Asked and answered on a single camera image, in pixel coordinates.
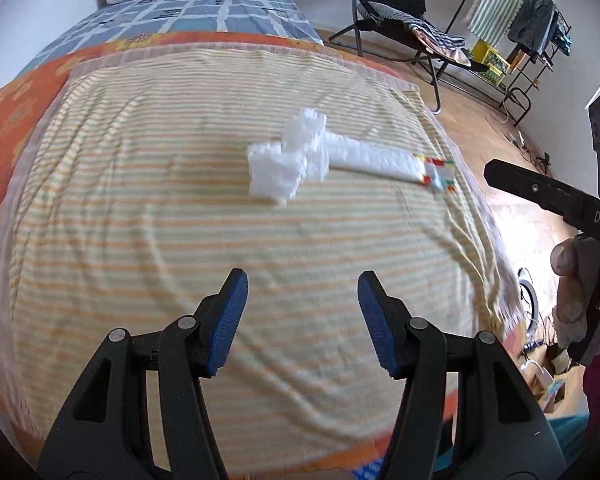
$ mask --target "hanging jacket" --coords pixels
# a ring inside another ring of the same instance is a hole
[[[558,13],[552,0],[525,0],[513,20],[507,37],[528,48],[536,59],[553,38]]]

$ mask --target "blue gripper pad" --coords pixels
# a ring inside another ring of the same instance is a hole
[[[395,356],[394,333],[364,273],[360,274],[358,279],[358,303],[365,317],[366,328],[369,330],[380,366],[388,371],[391,377],[395,377],[398,373],[398,360]]]
[[[247,274],[241,269],[234,269],[218,294],[216,303],[222,301],[224,304],[215,305],[221,309],[221,313],[211,333],[209,356],[205,363],[205,370],[210,377],[216,374],[218,368],[224,366],[229,355],[244,305],[247,303],[248,290]]]

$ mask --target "metal screw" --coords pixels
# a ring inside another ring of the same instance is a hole
[[[416,330],[424,330],[429,326],[429,322],[421,317],[412,317],[409,324]]]
[[[109,340],[113,343],[122,341],[126,337],[126,332],[123,328],[117,328],[109,332]]]
[[[492,345],[496,342],[496,336],[494,336],[491,332],[480,332],[478,336],[480,341],[487,345]]]
[[[191,316],[181,317],[178,320],[178,326],[183,330],[188,330],[189,328],[193,328],[196,325],[196,318]]]

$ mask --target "blue patterned bedsheet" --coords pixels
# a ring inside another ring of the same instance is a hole
[[[88,46],[183,30],[250,32],[322,44],[293,0],[128,0],[99,9],[77,23],[21,73]]]

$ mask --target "striped cloth on chair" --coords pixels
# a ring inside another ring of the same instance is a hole
[[[515,19],[524,0],[476,0],[468,29],[490,45],[497,45]]]

